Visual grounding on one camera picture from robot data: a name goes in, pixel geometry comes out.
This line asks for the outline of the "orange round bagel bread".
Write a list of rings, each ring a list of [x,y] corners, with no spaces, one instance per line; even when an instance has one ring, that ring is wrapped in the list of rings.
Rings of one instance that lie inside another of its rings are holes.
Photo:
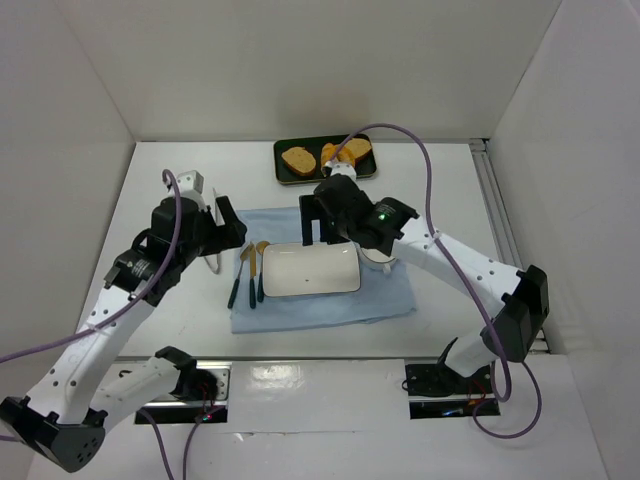
[[[356,165],[352,154],[344,147],[338,148],[337,145],[332,143],[325,144],[321,149],[321,170],[322,167],[331,160],[336,160],[339,162],[349,162],[353,166]]]

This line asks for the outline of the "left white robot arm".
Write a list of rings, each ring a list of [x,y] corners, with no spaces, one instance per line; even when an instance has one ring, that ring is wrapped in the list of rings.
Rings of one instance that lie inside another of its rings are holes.
[[[165,395],[212,401],[216,377],[191,355],[163,347],[142,366],[104,386],[102,380],[137,328],[198,257],[244,243],[247,228],[229,199],[210,207],[167,197],[107,273],[95,306],[45,377],[23,397],[1,403],[1,422],[16,440],[68,473],[86,467],[106,434],[146,403]]]

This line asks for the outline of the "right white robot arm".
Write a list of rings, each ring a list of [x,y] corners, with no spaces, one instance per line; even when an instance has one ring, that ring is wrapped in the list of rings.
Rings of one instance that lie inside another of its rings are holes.
[[[415,388],[418,395],[461,392],[467,378],[494,361],[523,362],[549,313],[546,273],[500,263],[429,227],[415,209],[392,197],[372,202],[345,175],[325,179],[299,199],[302,243],[313,244],[312,223],[328,244],[351,241],[416,266],[481,308],[487,324],[452,340]]]

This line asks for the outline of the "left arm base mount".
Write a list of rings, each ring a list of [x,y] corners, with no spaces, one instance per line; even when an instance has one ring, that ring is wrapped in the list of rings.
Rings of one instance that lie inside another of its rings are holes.
[[[158,425],[223,424],[228,420],[231,364],[202,361],[203,371],[195,389],[185,399],[164,394],[145,404],[142,409]]]

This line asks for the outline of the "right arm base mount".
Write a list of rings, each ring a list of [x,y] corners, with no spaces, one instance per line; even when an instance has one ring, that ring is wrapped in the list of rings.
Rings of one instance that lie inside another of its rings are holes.
[[[472,377],[446,376],[435,363],[408,363],[401,388],[408,395],[411,419],[499,416],[488,366]]]

